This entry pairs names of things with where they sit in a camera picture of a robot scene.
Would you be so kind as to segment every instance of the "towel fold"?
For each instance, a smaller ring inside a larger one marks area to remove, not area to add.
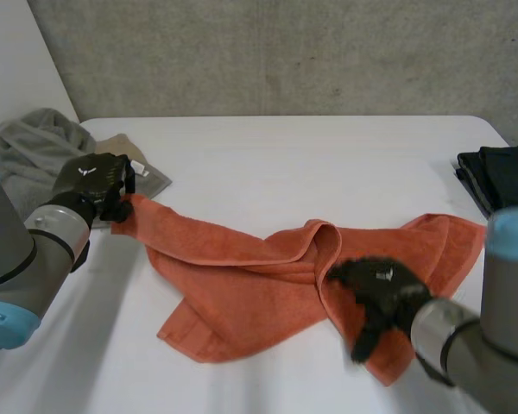
[[[363,307],[337,282],[335,263],[389,256],[413,270],[434,295],[450,297],[483,246],[482,226],[455,216],[424,215],[401,229],[340,229],[322,220],[263,240],[183,217],[142,196],[114,234],[146,245],[157,272],[184,299],[158,336],[199,362],[231,361],[272,347],[329,317],[351,347]],[[367,368],[389,385],[414,357],[398,331],[385,334]]]

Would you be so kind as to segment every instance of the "gray wall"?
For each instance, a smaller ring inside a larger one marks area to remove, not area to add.
[[[81,120],[469,114],[518,143],[518,0],[29,0]]]

